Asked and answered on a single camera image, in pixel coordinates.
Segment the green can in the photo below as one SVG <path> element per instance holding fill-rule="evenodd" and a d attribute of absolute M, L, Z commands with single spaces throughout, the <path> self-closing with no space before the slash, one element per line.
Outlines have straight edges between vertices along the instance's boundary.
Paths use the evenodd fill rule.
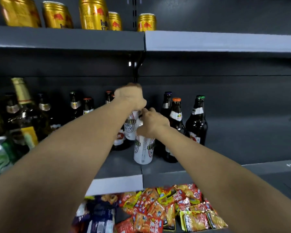
<path fill-rule="evenodd" d="M 0 136 L 0 173 L 10 168 L 17 160 L 13 144 L 6 136 Z"/>

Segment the pile of snack packets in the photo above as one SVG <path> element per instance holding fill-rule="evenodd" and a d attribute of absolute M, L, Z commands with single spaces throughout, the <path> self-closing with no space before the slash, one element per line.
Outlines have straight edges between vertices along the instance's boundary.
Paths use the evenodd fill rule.
<path fill-rule="evenodd" d="M 116 207 L 122 208 L 130 217 L 115 224 Z M 163 230 L 176 230 L 176 216 L 180 217 L 182 230 L 186 232 L 227 227 L 195 184 L 95 196 L 87 201 L 86 208 L 89 209 L 89 216 L 85 217 L 86 209 L 79 211 L 79 208 L 75 217 L 77 224 L 72 226 L 75 229 L 78 225 L 79 231 L 71 232 L 162 233 Z M 90 220 L 88 226 L 80 216 L 85 221 Z"/>

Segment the white beer can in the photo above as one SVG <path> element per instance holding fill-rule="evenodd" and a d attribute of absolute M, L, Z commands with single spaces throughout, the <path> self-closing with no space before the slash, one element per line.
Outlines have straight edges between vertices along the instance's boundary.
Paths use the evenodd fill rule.
<path fill-rule="evenodd" d="M 145 138 L 140 135 L 136 136 L 134 160 L 139 164 L 151 163 L 154 145 L 155 139 Z"/>
<path fill-rule="evenodd" d="M 136 138 L 136 130 L 140 126 L 138 115 L 138 111 L 133 111 L 125 121 L 124 133 L 128 140 L 134 141 Z"/>

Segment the hand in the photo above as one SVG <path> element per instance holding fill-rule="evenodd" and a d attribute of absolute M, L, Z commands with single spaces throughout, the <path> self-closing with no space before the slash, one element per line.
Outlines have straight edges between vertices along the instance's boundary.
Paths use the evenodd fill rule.
<path fill-rule="evenodd" d="M 133 110 L 141 110 L 146 106 L 146 100 L 142 95 L 140 84 L 129 83 L 126 86 L 118 88 L 114 92 L 115 98 L 128 100 L 132 104 Z"/>
<path fill-rule="evenodd" d="M 170 126 L 168 118 L 156 112 L 154 108 L 150 108 L 150 111 L 144 108 L 141 114 L 140 119 L 143 120 L 143 125 L 137 129 L 138 135 L 157 139 L 158 132 Z"/>

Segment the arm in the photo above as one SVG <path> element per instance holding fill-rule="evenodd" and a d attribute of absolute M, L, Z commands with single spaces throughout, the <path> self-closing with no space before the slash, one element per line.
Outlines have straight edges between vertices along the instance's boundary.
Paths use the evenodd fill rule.
<path fill-rule="evenodd" d="M 68 232 L 125 119 L 145 105 L 140 87 L 120 88 L 0 175 L 0 232 Z"/>
<path fill-rule="evenodd" d="M 137 133 L 166 145 L 232 232 L 291 232 L 291 200 L 229 158 L 185 137 L 143 109 Z"/>

